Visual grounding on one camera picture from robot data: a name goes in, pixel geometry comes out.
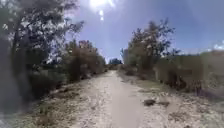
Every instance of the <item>cloud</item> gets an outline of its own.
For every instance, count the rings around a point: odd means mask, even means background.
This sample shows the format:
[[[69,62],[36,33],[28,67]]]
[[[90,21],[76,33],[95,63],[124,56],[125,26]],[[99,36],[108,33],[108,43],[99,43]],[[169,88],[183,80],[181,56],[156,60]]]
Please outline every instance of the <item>cloud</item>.
[[[224,40],[222,41],[222,43],[215,44],[215,45],[213,46],[213,49],[214,49],[214,50],[224,50]]]

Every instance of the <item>dry grass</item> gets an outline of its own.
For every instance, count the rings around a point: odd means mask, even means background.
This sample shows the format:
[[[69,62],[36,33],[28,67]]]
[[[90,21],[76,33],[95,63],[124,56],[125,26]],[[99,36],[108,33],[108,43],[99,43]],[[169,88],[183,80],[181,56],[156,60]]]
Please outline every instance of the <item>dry grass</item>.
[[[40,103],[31,107],[30,112],[19,114],[11,119],[10,124],[15,128],[67,128],[75,120],[76,103],[81,98],[80,85],[63,87],[52,92]]]

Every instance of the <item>tree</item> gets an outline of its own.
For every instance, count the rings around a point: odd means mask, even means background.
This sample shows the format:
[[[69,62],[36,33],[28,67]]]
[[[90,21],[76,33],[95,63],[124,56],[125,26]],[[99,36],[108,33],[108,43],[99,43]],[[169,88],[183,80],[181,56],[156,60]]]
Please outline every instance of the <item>tree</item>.
[[[6,0],[1,25],[4,39],[10,42],[14,76],[22,97],[30,91],[37,97],[56,85],[52,74],[60,67],[57,57],[66,33],[79,32],[83,22],[66,22],[64,13],[77,8],[76,0]]]
[[[113,58],[109,61],[109,69],[114,69],[116,68],[119,64],[122,64],[122,61],[117,59],[117,58]]]
[[[128,48],[122,50],[124,64],[138,70],[151,69],[159,58],[168,54],[171,44],[168,37],[173,32],[174,29],[168,27],[168,20],[160,24],[151,21],[143,31],[138,28],[133,32]]]
[[[90,41],[73,40],[65,45],[62,63],[70,81],[103,72],[105,59]]]

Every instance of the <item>green foliage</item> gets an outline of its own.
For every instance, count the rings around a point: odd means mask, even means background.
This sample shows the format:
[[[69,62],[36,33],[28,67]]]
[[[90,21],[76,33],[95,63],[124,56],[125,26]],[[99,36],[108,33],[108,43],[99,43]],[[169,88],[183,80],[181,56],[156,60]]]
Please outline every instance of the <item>green foliage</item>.
[[[65,45],[62,63],[70,81],[86,78],[104,71],[105,60],[89,41],[72,41]]]
[[[109,69],[116,69],[118,65],[121,65],[122,61],[117,58],[111,59],[108,64]]]
[[[150,22],[148,28],[142,31],[137,29],[127,49],[122,50],[122,57],[125,65],[137,67],[137,69],[151,69],[162,56],[177,54],[179,51],[168,51],[170,48],[169,35],[173,33],[168,27],[168,21],[161,21],[160,24]]]

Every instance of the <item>vegetation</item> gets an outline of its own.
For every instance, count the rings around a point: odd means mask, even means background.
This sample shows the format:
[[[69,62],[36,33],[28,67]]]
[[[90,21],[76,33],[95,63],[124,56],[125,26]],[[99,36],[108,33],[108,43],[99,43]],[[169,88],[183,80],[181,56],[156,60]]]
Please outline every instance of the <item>vegetation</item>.
[[[168,21],[160,24],[150,22],[144,29],[137,29],[128,48],[121,51],[126,75],[137,75],[141,79],[156,79],[177,90],[200,92],[202,87],[222,83],[220,59],[222,51],[200,54],[182,54],[171,49],[170,36],[174,29]]]
[[[109,69],[117,69],[118,65],[121,65],[121,64],[122,64],[121,60],[114,58],[109,61],[108,68]]]
[[[0,1],[1,40],[11,44],[13,75],[24,101],[104,71],[105,60],[91,42],[65,39],[84,24],[65,17],[74,9],[76,0]]]

